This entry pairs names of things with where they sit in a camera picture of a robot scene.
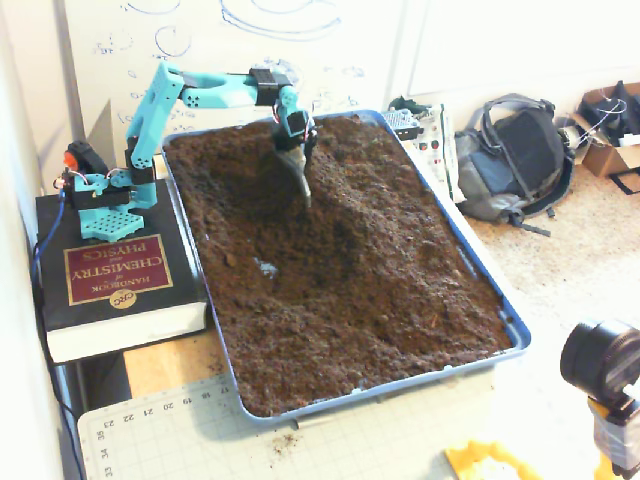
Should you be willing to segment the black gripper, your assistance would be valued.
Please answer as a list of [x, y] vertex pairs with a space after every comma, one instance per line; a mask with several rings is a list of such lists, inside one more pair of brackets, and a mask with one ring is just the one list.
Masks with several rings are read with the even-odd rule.
[[312, 128], [306, 135], [289, 136], [284, 129], [278, 129], [272, 134], [272, 139], [278, 158], [294, 175], [300, 187], [305, 207], [310, 208], [311, 190], [305, 176], [305, 167], [310, 168], [312, 164], [313, 152], [318, 143], [317, 130]]

